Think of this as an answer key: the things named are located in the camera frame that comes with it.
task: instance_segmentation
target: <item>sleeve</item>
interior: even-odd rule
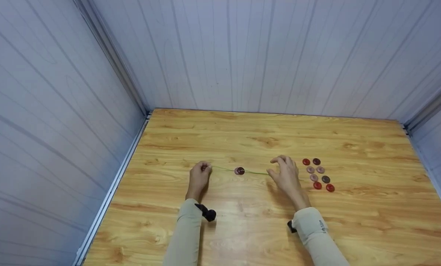
[[[348,266],[349,263],[340,252],[322,215],[316,208],[309,207],[294,214],[293,227],[298,231],[305,248],[315,266]]]
[[[181,205],[163,266],[197,266],[202,212],[196,203],[194,199],[187,199]]]

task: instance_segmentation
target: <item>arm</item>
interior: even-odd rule
[[[279,173],[268,169],[276,185],[288,195],[296,213],[293,227],[296,228],[305,248],[316,266],[349,265],[329,235],[329,228],[316,208],[311,207],[309,197],[298,179],[298,167],[289,156],[280,155],[271,160],[279,164]]]
[[[197,266],[202,212],[195,203],[198,202],[189,198],[181,205],[163,266]]]
[[[191,169],[186,201],[179,210],[163,266],[197,266],[202,212],[194,204],[200,202],[211,171],[212,165],[205,161],[200,161]]]
[[[293,227],[298,231],[314,265],[347,266],[349,263],[340,252],[328,231],[329,228],[316,208],[308,207],[294,214]]]

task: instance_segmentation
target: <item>hand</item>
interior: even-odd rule
[[[299,170],[296,162],[291,160],[291,157],[285,155],[279,155],[271,159],[270,162],[279,164],[279,174],[272,169],[267,169],[266,172],[293,202],[296,211],[310,207],[311,203],[308,194],[306,194],[299,183]]]
[[[209,176],[212,172],[210,162],[200,161],[189,172],[189,187],[186,193],[186,199],[195,199],[200,202],[200,195],[204,187],[209,182]]]

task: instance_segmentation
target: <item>wooden table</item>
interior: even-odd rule
[[[84,266],[161,265],[197,161],[264,172],[279,154],[351,265],[441,265],[441,201],[396,121],[156,109]],[[313,189],[301,161],[315,157],[335,192]],[[214,168],[202,203],[217,221],[203,220],[200,265],[312,264],[267,175]]]

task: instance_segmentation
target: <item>dark red button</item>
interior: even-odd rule
[[[324,175],[321,179],[322,179],[322,182],[324,182],[325,184],[330,183],[330,177],[328,177],[326,175]]]
[[[314,167],[308,166],[308,167],[306,167],[306,171],[310,174],[313,174],[315,170],[314,170]]]
[[[319,182],[314,182],[314,188],[315,189],[321,189],[322,188],[322,184]]]
[[[325,186],[325,189],[327,189],[328,192],[334,192],[335,191],[335,187],[332,184],[327,184]]]
[[[324,167],[322,167],[322,166],[318,166],[318,167],[316,168],[316,170],[317,170],[317,172],[319,172],[320,174],[325,173],[325,169],[324,169]]]
[[[312,180],[313,182],[316,182],[317,180],[319,180],[319,177],[316,174],[311,174],[309,176],[310,180]]]
[[[245,173],[245,169],[243,167],[237,167],[235,168],[234,173],[236,175],[243,175]]]

